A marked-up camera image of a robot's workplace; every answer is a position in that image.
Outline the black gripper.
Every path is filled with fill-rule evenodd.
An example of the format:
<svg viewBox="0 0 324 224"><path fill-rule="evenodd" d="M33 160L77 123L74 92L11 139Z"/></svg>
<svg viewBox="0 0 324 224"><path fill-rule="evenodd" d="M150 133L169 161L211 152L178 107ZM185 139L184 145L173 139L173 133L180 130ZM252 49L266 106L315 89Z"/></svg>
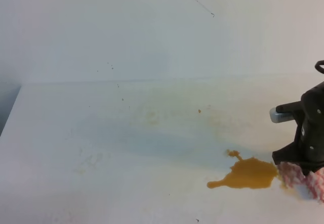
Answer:
<svg viewBox="0 0 324 224"><path fill-rule="evenodd" d="M306 91L299 101L305 118L297 124L294 141L274 151L272 158L275 165L296 164L308 175L323 168L323 83Z"/></svg>

